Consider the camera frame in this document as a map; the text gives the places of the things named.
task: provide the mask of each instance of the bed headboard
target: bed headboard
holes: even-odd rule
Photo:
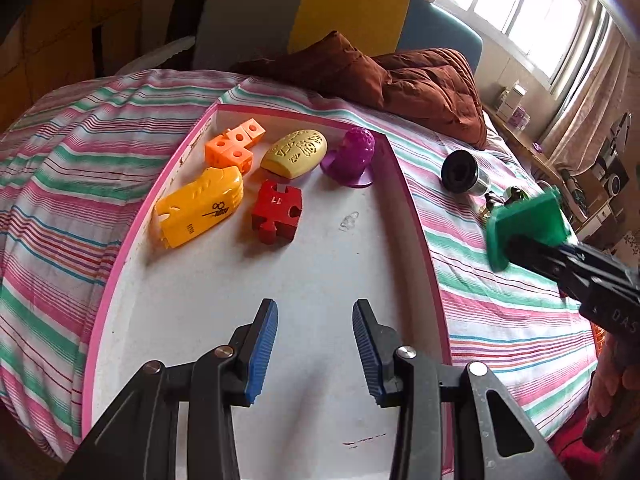
[[[454,48],[475,71],[482,52],[471,28],[425,0],[206,0],[193,68],[296,52],[332,30],[369,56]]]

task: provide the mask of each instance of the metal rivet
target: metal rivet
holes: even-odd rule
[[[469,365],[469,371],[475,376],[482,377],[489,371],[489,368],[486,367],[486,364],[475,361]]]
[[[418,352],[416,352],[412,346],[401,346],[396,350],[396,354],[402,359],[413,359],[418,355]]]
[[[161,368],[162,363],[160,361],[148,361],[142,365],[142,371],[149,375],[157,374]]]
[[[234,349],[229,345],[221,345],[213,351],[216,357],[220,359],[228,359],[234,354]]]

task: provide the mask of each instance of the white tray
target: white tray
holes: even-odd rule
[[[251,117],[266,134],[252,149],[238,211],[165,249],[153,204],[199,176],[206,140]],[[250,409],[233,409],[242,478],[388,478],[398,410],[380,409],[367,393],[353,303],[367,298],[380,323],[439,362],[450,362],[450,354],[426,241],[386,137],[376,134],[371,187],[341,187],[320,168],[292,183],[303,190],[292,243],[261,244],[250,221],[260,184],[274,178],[259,167],[272,142],[312,128],[335,147],[348,127],[268,108],[214,105],[205,113],[143,203],[109,277],[88,351],[83,435],[143,363],[196,360],[251,322],[262,298],[273,298],[278,333],[262,394]],[[180,479],[186,406],[178,424]]]

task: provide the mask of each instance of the striped bedsheet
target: striped bedsheet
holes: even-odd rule
[[[431,250],[453,363],[486,362],[547,438],[567,420],[596,363],[590,326],[553,283],[489,270],[480,202],[439,180],[446,155],[468,146],[273,82],[152,70],[52,92],[0,140],[0,397],[43,450],[68,460],[78,446],[87,345],[118,248],[170,155],[218,99],[386,134]],[[474,155],[497,192],[540,192],[512,155]]]

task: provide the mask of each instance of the orange interlocking cubes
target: orange interlocking cubes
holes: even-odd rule
[[[212,168],[236,166],[240,173],[246,174],[254,162],[254,154],[249,148],[262,138],[264,128],[255,119],[240,124],[204,145],[204,159]]]

